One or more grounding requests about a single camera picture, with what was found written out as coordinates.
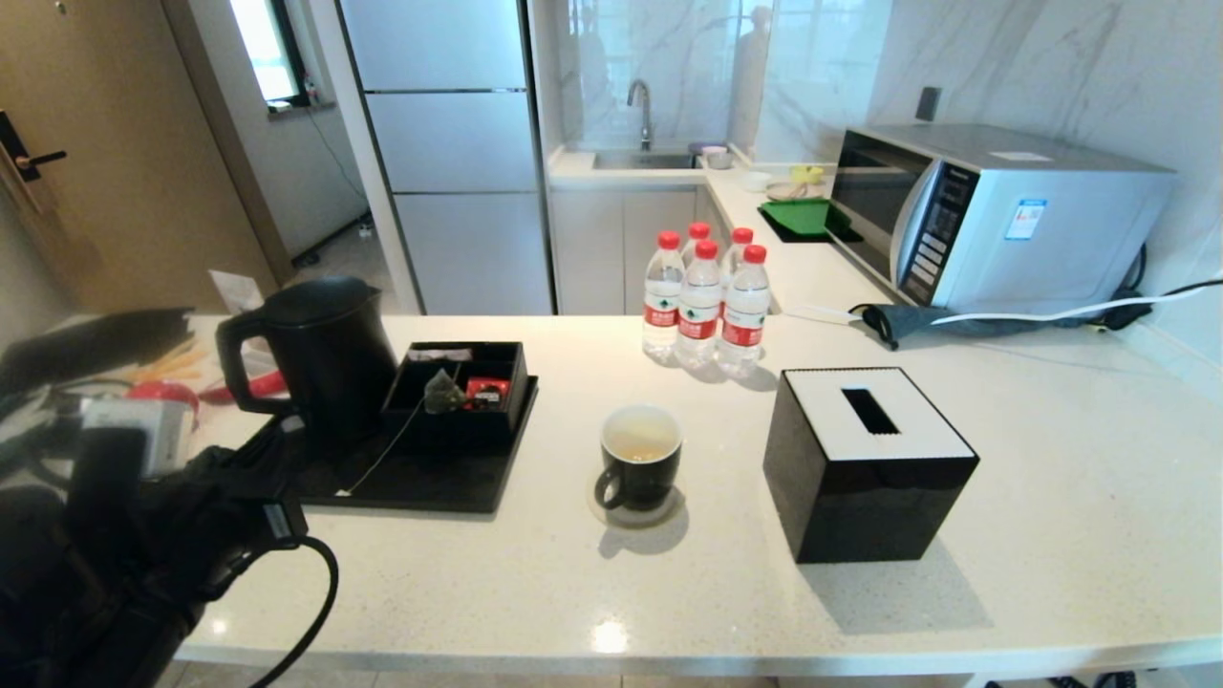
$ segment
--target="mug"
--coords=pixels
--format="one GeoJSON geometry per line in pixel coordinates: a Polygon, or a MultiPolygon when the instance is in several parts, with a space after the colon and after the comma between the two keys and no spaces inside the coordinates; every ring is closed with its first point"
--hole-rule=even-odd
{"type": "Polygon", "coordinates": [[[675,484],[682,444],[679,422],[658,407],[638,404],[614,412],[603,422],[604,470],[594,484],[594,500],[604,510],[657,510],[675,484]]]}

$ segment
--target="mug handle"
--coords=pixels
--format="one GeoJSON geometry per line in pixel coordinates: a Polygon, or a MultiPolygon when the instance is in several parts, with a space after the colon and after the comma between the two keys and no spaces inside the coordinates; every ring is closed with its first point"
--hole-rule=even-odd
{"type": "Polygon", "coordinates": [[[608,467],[607,470],[603,472],[603,475],[600,475],[599,479],[594,483],[594,501],[598,502],[599,506],[607,511],[612,511],[619,507],[627,499],[627,496],[624,494],[624,477],[620,475],[621,470],[619,467],[620,467],[619,462],[613,463],[610,467],[608,467]],[[616,480],[618,478],[620,479],[620,481],[616,484],[615,495],[612,495],[610,500],[605,499],[608,492],[608,486],[612,485],[612,481],[616,480]]]}

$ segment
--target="door handle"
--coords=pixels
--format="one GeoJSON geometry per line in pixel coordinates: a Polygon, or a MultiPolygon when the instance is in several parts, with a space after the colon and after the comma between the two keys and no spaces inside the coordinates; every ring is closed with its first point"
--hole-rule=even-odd
{"type": "Polygon", "coordinates": [[[37,167],[38,165],[54,163],[55,160],[62,160],[64,158],[67,156],[68,154],[66,150],[56,150],[54,153],[48,153],[45,155],[38,155],[37,158],[17,155],[12,159],[12,164],[17,165],[17,169],[20,170],[29,170],[37,167]]]}

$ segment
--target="green tray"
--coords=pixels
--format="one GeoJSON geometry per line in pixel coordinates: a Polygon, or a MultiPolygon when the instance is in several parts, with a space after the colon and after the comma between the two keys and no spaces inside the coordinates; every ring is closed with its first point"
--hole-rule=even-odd
{"type": "Polygon", "coordinates": [[[778,224],[804,236],[827,235],[828,198],[797,198],[795,200],[769,200],[762,203],[761,211],[778,224]]]}

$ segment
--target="black tissue box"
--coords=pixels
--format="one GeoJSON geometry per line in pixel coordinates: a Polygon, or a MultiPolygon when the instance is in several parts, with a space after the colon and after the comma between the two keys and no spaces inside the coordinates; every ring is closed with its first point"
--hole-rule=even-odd
{"type": "Polygon", "coordinates": [[[920,560],[978,461],[900,369],[781,373],[764,478],[797,563],[920,560]]]}

